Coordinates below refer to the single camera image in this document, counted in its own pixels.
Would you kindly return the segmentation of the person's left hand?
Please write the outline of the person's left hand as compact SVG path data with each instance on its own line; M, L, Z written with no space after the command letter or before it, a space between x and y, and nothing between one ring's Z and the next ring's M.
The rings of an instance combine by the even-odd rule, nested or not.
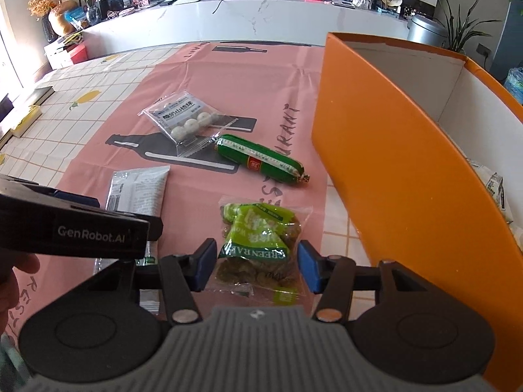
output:
M39 271L40 261L33 253L1 250L1 333L5 332L8 313L20 300L19 284L14 269L33 274Z

